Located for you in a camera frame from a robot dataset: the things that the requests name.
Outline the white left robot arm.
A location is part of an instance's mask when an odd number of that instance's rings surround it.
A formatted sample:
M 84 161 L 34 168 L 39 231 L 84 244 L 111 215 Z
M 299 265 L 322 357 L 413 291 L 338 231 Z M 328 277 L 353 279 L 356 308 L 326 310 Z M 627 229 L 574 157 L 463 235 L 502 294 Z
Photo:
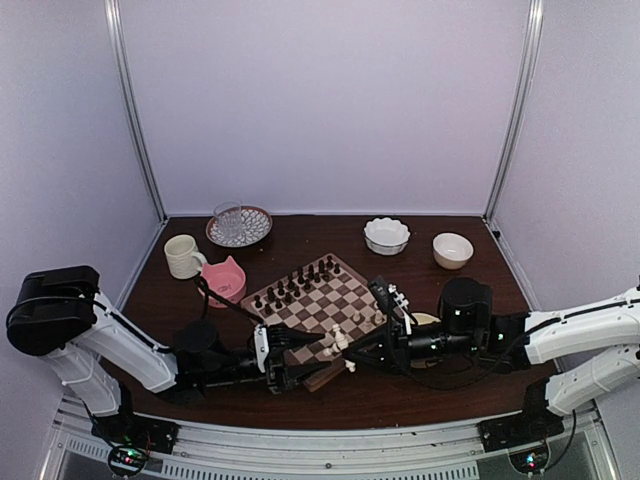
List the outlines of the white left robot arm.
M 123 444 L 137 442 L 144 424 L 132 412 L 127 388 L 99 365 L 100 358 L 176 404 L 202 398 L 210 388 L 256 381 L 281 393 L 330 365 L 288 364 L 289 351 L 321 337 L 281 324 L 257 325 L 246 350 L 227 349 L 206 319 L 180 330 L 173 346 L 163 345 L 119 312 L 98 282 L 90 266 L 27 275 L 7 314 L 6 333 L 14 348 L 48 363 Z

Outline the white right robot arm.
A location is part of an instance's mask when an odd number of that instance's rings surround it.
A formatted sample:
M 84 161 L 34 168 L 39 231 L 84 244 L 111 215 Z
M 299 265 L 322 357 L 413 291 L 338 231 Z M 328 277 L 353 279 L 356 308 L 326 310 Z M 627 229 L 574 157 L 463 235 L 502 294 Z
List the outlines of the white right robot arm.
M 588 362 L 550 377 L 535 403 L 513 419 L 519 440 L 535 440 L 576 407 L 624 385 L 639 374 L 639 291 L 556 312 L 511 315 L 492 312 L 492 290 L 471 278 L 445 283 L 435 323 L 417 325 L 409 302 L 396 286 L 377 277 L 369 290 L 384 324 L 350 344 L 342 356 L 359 365 L 410 375 L 418 361 L 467 355 L 486 373 L 510 374 L 583 351 Z

